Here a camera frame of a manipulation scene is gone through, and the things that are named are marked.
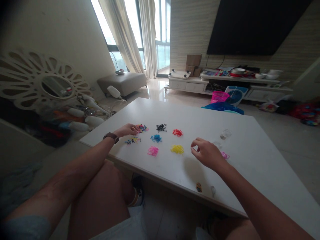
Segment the black tv screen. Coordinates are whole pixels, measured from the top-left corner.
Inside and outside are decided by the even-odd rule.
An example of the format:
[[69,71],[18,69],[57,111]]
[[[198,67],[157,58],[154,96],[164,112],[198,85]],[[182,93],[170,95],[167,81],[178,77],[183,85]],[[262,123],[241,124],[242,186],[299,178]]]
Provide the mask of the black tv screen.
[[221,0],[207,54],[273,55],[312,0]]

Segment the leg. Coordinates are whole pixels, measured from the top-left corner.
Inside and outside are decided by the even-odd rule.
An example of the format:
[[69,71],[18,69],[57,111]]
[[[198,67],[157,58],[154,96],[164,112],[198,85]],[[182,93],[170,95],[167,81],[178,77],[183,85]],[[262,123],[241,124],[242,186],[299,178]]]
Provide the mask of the leg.
[[89,239],[129,218],[135,197],[131,182],[110,162],[71,206],[68,239]]
[[213,231],[218,240],[260,240],[249,219],[227,218],[217,222]]

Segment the striped wallpaper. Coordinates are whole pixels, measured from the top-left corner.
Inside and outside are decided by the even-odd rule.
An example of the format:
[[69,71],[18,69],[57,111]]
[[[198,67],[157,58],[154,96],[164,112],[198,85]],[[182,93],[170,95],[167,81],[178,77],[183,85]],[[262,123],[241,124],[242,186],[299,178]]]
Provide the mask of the striped wallpaper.
[[[171,0],[170,68],[185,70],[187,54],[207,48],[220,0]],[[320,56],[320,0],[314,0],[273,56],[226,56],[222,67],[249,65],[280,69],[280,80],[296,80]],[[222,55],[210,55],[207,67],[216,68]]]

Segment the drawer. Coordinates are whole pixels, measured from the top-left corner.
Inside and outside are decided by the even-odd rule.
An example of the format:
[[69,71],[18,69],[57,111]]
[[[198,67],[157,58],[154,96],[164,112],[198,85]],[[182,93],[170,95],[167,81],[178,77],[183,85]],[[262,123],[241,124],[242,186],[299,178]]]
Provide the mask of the drawer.
[[194,92],[203,92],[204,84],[199,83],[187,83],[186,90]]
[[248,98],[259,99],[259,100],[276,100],[279,97],[284,96],[282,92],[272,92],[264,90],[253,90],[248,96]]
[[169,87],[172,88],[179,88],[179,89],[186,89],[186,82],[180,82],[180,81],[169,81]]

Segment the window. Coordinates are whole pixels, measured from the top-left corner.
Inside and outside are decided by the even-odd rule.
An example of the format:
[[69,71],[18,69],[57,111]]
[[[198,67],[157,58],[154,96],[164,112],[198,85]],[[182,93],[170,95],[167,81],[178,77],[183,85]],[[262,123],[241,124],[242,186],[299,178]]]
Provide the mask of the window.
[[169,74],[170,67],[170,18],[171,1],[154,0],[156,6],[156,49],[157,49],[157,76],[164,77]]
[[[108,26],[107,20],[104,17],[102,9],[100,7],[98,0],[91,0],[94,11],[97,15],[99,24],[102,29],[102,33],[104,38],[106,39],[107,46],[110,52],[111,59],[113,61],[114,67],[116,70],[123,69],[125,72],[129,72],[119,49],[116,45],[116,41],[114,40],[111,30]],[[144,51],[142,45],[142,35],[141,35],[141,23],[140,23],[140,11],[139,11],[139,2],[134,0],[125,0],[126,11],[130,21],[130,25],[135,37],[135,40],[138,45],[139,54],[141,57],[143,68],[146,69],[145,61],[144,61]]]

